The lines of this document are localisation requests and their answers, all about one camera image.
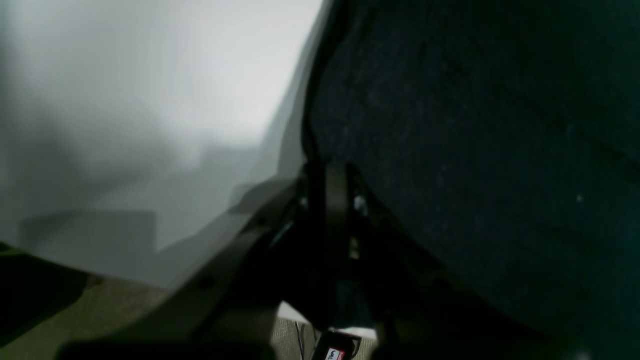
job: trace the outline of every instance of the wire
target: wire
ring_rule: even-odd
[[[298,347],[300,348],[300,359],[305,360],[305,344],[302,341],[300,324],[298,324],[298,322],[296,322],[296,331],[298,332]]]
[[[350,359],[353,359],[354,357],[356,357],[356,355],[358,355],[358,351],[360,351],[360,344],[362,343],[362,339],[358,340],[357,343],[358,344],[356,345],[356,349],[354,349]]]

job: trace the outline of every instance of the beige carpet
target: beige carpet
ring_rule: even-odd
[[[149,312],[168,295],[166,290],[108,279],[87,290],[66,310],[0,349],[0,359],[54,359],[58,349],[65,343],[109,334]],[[314,347],[314,330],[310,325],[302,325],[302,336],[305,360],[308,360]],[[294,322],[278,319],[271,344],[279,360],[300,360]],[[364,340],[356,358],[368,359],[374,346],[373,340]]]

